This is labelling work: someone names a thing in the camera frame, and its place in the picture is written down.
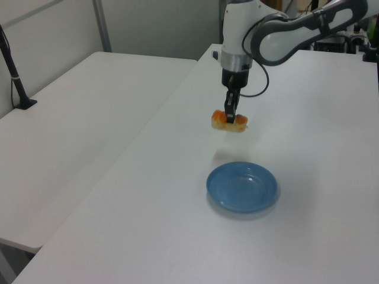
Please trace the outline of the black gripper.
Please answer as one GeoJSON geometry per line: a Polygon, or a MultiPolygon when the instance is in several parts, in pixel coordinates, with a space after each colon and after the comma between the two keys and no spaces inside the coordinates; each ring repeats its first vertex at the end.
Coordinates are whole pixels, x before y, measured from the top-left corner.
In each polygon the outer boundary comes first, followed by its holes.
{"type": "Polygon", "coordinates": [[[232,72],[222,69],[221,83],[228,89],[234,90],[233,92],[226,92],[226,99],[224,102],[224,111],[226,114],[226,122],[234,123],[235,115],[237,114],[237,106],[239,103],[240,90],[248,84],[249,71],[243,70],[242,72],[232,72]]]}

